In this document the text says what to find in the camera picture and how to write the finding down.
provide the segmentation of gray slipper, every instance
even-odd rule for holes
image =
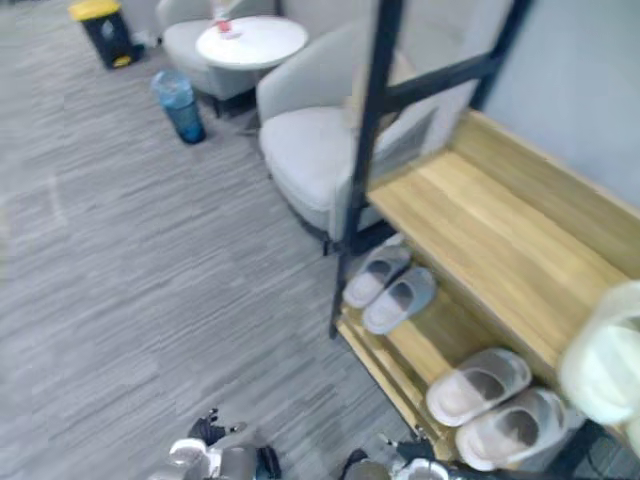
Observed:
[[[436,281],[426,268],[414,267],[389,286],[363,315],[363,324],[376,335],[389,333],[426,307],[436,296]]]
[[[409,265],[410,260],[411,254],[404,247],[376,248],[347,284],[343,293],[345,302],[354,308],[366,307]]]

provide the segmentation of chair leg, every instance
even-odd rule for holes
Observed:
[[[336,251],[336,244],[333,243],[329,234],[325,232],[322,238],[322,256],[327,257]]]
[[[216,118],[220,118],[220,115],[222,114],[222,105],[220,103],[220,100],[218,100],[216,97],[211,97],[212,103],[213,103],[213,111],[216,114]]]

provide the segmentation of metal pole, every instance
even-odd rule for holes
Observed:
[[[389,70],[402,21],[403,6],[404,0],[380,0],[378,5],[376,36],[370,62],[371,69],[369,70],[367,98],[362,115],[356,164],[351,181],[351,195],[345,218],[343,237],[338,243],[338,272],[329,326],[329,336],[331,338],[335,338],[337,334],[336,321],[340,316],[342,291],[347,283],[346,278],[351,263],[353,240],[358,233],[360,213],[366,205],[365,195],[369,179],[369,164],[371,163],[375,146],[380,114],[384,108]]]
[[[471,102],[469,103],[471,108],[482,110],[482,107],[484,107],[484,104],[491,93],[491,89],[493,88],[493,84],[498,78],[500,67],[507,58],[507,54],[511,50],[511,47],[521,30],[522,24],[527,17],[527,13],[531,9],[533,1],[534,0],[513,0],[511,10],[509,10],[507,19],[504,22],[502,32],[500,32],[496,45],[491,51],[491,57],[499,62],[498,66],[492,74],[487,75],[478,84],[478,87],[471,98]]]

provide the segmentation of yellow lid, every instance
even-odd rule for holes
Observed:
[[[120,10],[120,4],[115,0],[84,0],[69,7],[71,18],[78,22],[106,17],[118,10]]]

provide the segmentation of armchair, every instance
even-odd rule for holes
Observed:
[[[454,31],[425,23],[417,31],[416,37],[405,35],[400,53],[418,74],[457,60],[462,40]],[[368,61],[368,32],[366,22],[355,22],[326,34],[267,75],[257,90],[267,166],[291,207],[324,237],[325,252],[343,235],[357,130],[346,124],[342,109],[354,74]],[[437,105],[437,98],[411,105],[379,136],[372,177],[419,156]],[[378,219],[368,208],[360,228]]]

